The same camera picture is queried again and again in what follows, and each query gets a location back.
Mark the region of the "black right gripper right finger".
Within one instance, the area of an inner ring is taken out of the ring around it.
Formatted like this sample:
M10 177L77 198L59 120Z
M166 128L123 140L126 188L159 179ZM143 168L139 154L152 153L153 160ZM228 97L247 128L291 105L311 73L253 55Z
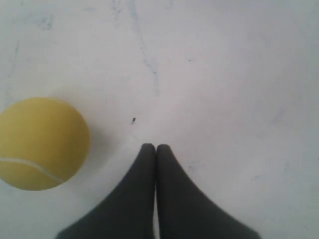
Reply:
M258 239L188 177L169 145L157 147L157 204L162 239Z

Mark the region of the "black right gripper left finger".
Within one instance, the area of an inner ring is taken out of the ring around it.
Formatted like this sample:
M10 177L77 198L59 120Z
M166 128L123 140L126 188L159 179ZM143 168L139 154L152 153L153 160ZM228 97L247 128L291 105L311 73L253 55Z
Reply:
M153 239L156 150L146 143L114 190L58 239Z

